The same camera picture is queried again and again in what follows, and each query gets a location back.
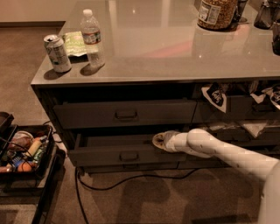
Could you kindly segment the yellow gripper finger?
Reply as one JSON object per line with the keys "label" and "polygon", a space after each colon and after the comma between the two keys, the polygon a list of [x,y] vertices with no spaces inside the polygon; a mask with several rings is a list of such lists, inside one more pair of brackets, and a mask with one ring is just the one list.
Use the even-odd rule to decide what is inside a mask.
{"label": "yellow gripper finger", "polygon": [[163,140],[153,140],[152,143],[159,149],[163,151],[168,151],[168,149],[165,147],[165,142]]}
{"label": "yellow gripper finger", "polygon": [[164,140],[171,139],[173,136],[176,136],[177,134],[178,134],[178,132],[175,131],[175,130],[169,130],[169,131],[166,131],[166,132],[160,132],[160,133],[157,133],[152,138],[152,140],[156,141],[156,142],[163,142]]}

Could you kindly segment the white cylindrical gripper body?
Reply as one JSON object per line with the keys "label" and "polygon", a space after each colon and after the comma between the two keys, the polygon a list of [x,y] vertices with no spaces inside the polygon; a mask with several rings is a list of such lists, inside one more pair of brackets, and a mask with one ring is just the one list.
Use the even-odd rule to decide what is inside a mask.
{"label": "white cylindrical gripper body", "polygon": [[168,152],[184,152],[190,150],[187,142],[188,134],[186,132],[179,133],[177,131],[167,131],[164,134],[164,149]]}

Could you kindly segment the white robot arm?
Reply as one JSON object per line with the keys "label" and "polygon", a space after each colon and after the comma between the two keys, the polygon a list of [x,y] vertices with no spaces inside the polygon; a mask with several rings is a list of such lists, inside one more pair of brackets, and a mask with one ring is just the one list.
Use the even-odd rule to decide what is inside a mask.
{"label": "white robot arm", "polygon": [[169,130],[156,134],[152,143],[161,150],[184,152],[200,158],[217,157],[244,174],[264,183],[258,224],[280,222],[280,160],[223,142],[203,129]]}

